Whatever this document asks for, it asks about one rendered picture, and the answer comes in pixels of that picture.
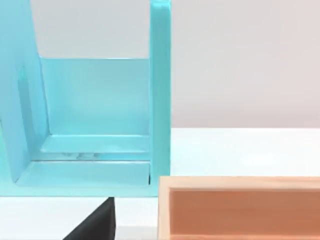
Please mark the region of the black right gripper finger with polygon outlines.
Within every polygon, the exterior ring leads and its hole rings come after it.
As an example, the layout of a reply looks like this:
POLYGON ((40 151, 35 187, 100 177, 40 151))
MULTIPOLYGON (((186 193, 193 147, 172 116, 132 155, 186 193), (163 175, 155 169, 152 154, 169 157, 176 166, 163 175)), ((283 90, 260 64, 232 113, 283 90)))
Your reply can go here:
POLYGON ((115 198, 107 198, 63 240, 115 240, 115 198))

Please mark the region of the light blue rack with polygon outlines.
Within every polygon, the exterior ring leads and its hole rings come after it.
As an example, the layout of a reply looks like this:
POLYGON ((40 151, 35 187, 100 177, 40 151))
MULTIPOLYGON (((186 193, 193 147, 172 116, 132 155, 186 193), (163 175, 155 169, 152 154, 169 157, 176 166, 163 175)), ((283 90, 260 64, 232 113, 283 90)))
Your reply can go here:
POLYGON ((0 197, 157 197, 170 175, 172 0, 149 54, 39 54, 30 0, 0 0, 0 197))

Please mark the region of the shallow salmon-coloured box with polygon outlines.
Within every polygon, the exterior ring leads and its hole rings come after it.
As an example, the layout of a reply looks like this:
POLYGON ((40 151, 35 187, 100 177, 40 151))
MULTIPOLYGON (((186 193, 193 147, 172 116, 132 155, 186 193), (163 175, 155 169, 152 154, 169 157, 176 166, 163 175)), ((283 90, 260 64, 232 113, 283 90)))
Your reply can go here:
POLYGON ((320 240, 320 177, 163 176, 157 240, 320 240))

